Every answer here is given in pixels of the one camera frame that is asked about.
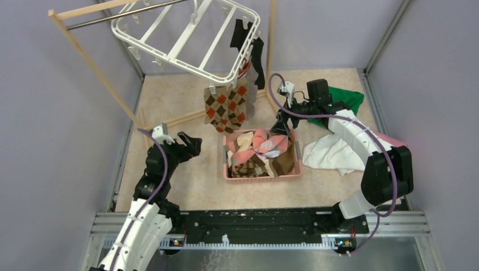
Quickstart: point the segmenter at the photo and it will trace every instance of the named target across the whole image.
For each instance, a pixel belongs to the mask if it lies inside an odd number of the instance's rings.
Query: green cloth
[[[346,103],[354,113],[354,115],[358,114],[358,109],[359,106],[363,103],[364,101],[364,94],[355,92],[355,91],[349,91],[345,89],[338,89],[338,88],[333,88],[329,87],[329,93],[333,96],[333,102],[337,102],[339,100],[342,100],[344,103]],[[309,119],[308,120],[311,123],[317,124],[319,126],[324,125],[315,119]]]

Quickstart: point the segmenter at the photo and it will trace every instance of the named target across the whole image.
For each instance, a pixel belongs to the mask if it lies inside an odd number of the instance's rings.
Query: white drying rack
[[[153,33],[154,30],[159,26],[159,24],[163,21],[165,16],[168,14],[170,11],[172,5],[166,6],[163,11],[160,13],[160,15],[157,17],[157,19],[153,22],[153,24],[149,27],[149,29],[143,34],[143,36],[138,40],[131,35],[127,33],[127,28],[126,27],[121,27],[120,23],[123,18],[115,19],[112,20],[111,22],[111,29],[113,31],[113,34],[123,40],[124,42],[130,44],[130,51],[131,53],[135,56],[135,58],[139,59],[139,53],[138,49],[152,55],[155,57],[154,63],[158,65],[162,65],[162,62],[167,62],[172,65],[175,65],[187,72],[190,72],[192,74],[195,74],[197,76],[203,77],[206,80],[208,80],[211,83],[210,89],[212,92],[215,90],[215,86],[220,86],[220,85],[229,85],[232,84],[233,87],[236,86],[236,81],[238,79],[238,71],[240,68],[243,67],[244,62],[249,59],[251,55],[251,43],[255,38],[257,38],[257,33],[258,31],[258,26],[260,22],[260,18],[258,13],[256,13],[254,10],[247,8],[245,6],[239,5],[238,3],[235,3],[231,0],[214,0],[218,1],[221,4],[223,4],[225,7],[223,7],[223,10],[225,10],[226,14],[226,19],[223,22],[223,25],[221,26],[220,30],[218,31],[218,34],[216,34],[216,37],[214,38],[210,48],[206,52],[206,55],[204,56],[203,60],[201,61],[201,64],[199,67],[195,67],[191,64],[188,64],[186,62],[183,62],[179,59],[177,59],[178,54],[181,52],[181,49],[183,49],[183,46],[186,44],[188,39],[191,37],[193,32],[196,30],[196,27],[200,23],[201,19],[205,15],[206,11],[208,10],[211,2],[213,0],[194,0],[194,8],[193,8],[193,14],[191,15],[191,20],[189,24],[186,26],[185,30],[181,34],[180,38],[176,41],[175,45],[173,48],[168,53],[162,52],[148,44],[146,44],[147,39],[150,37],[150,35]],[[123,12],[128,12],[130,11],[134,5],[137,2],[129,3],[123,7],[123,9],[119,13]],[[144,1],[145,5],[149,5],[149,1]],[[241,47],[238,56],[236,57],[236,60],[234,61],[233,67],[231,68],[229,74],[226,77],[219,77],[217,75],[214,75],[212,73],[209,73],[204,70],[204,67],[208,63],[208,60],[210,59],[211,54],[216,48],[216,45],[218,44],[221,36],[223,35],[226,27],[228,26],[229,22],[231,21],[233,14],[239,11],[242,13],[242,20],[243,20],[243,27],[245,29],[247,28],[247,23],[248,23],[248,17],[252,18],[252,26],[249,29],[248,35],[246,36],[245,43]],[[140,20],[138,16],[132,15],[135,22],[137,24],[140,23]]]

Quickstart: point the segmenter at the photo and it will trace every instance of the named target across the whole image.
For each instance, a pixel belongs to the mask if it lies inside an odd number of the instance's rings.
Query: wall
[[[0,10],[0,270],[78,270],[112,193],[130,121],[47,16],[92,3]],[[133,107],[139,78],[108,25],[75,35]]]
[[[415,1],[371,78],[448,270],[477,270],[479,2]]]
[[[260,38],[265,42],[263,68],[266,65],[269,1],[236,0],[255,10],[261,17]],[[276,39],[273,68],[356,68],[365,67],[386,32],[402,1],[398,0],[337,0],[287,1],[278,0]],[[222,5],[213,1],[178,58],[198,66],[225,15]],[[125,18],[130,34],[141,38],[163,8],[141,14],[141,25],[131,17]],[[190,1],[175,4],[147,44],[169,52],[186,27],[193,4]],[[208,71],[229,71],[237,50],[229,47],[235,18],[228,25],[213,56],[206,66]],[[140,65],[147,74],[178,73],[181,69],[166,64],[163,71],[151,62],[154,58],[141,53]]]

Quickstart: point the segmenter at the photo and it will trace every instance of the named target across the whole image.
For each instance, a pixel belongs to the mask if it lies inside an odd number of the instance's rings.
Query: pink garment
[[[245,163],[253,155],[262,160],[272,159],[280,156],[288,150],[288,137],[285,135],[274,135],[268,139],[268,132],[264,129],[254,131],[252,146],[246,151],[239,151],[232,155],[233,168],[236,165]]]

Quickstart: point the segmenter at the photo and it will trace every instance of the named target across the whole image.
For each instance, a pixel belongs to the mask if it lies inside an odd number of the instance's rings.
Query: plastic basket
[[[296,153],[294,157],[294,168],[287,175],[282,175],[277,178],[271,176],[256,177],[256,178],[232,178],[228,176],[228,143],[235,141],[241,134],[254,130],[238,130],[233,134],[225,135],[223,137],[223,176],[230,183],[245,183],[245,182],[271,182],[271,181],[292,181],[303,174],[303,159],[301,157],[301,149],[296,130],[291,130],[291,137],[293,139],[293,148]]]

